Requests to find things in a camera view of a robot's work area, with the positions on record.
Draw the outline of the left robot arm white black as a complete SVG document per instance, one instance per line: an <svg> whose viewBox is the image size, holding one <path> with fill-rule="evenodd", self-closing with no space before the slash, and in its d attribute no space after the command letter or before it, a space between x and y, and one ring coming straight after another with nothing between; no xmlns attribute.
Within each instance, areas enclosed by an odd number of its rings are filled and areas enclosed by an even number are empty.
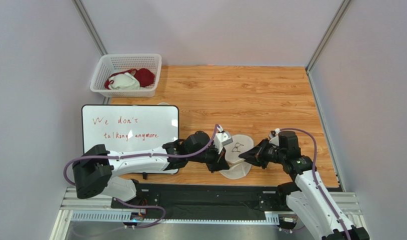
<svg viewBox="0 0 407 240"><path fill-rule="evenodd" d="M216 128L212 136L197 131L186 139L135 152L116 152L97 144L82 156L70 161L78 199L106 195L124 202L140 195L137 180L123 179L129 173L170 171L184 168L189 162L205 164L210 172L228 170L225 147L233 142L227 131Z"/></svg>

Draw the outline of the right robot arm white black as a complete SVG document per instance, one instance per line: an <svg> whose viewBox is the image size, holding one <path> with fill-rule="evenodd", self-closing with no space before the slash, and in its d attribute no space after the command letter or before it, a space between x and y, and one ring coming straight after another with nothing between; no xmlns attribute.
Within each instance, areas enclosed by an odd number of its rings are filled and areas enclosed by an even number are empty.
<svg viewBox="0 0 407 240"><path fill-rule="evenodd" d="M252 149L239 155L245 162L265 169L268 163L282 165L291 182L278 185L282 204L291 209L316 240L368 240L367 230L357 227L340 209L325 187L313 158L301 153L297 128L270 133Z"/></svg>

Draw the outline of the round white bag lid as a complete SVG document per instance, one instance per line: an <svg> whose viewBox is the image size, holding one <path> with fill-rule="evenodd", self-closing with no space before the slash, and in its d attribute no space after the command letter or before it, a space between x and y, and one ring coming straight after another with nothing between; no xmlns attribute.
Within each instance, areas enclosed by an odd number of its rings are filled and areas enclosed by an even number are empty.
<svg viewBox="0 0 407 240"><path fill-rule="evenodd" d="M227 144L225 149L225 160L230 166L240 164L244 160L239 157L254 147L254 140L245 134L236 134L232 136L232 142Z"/></svg>

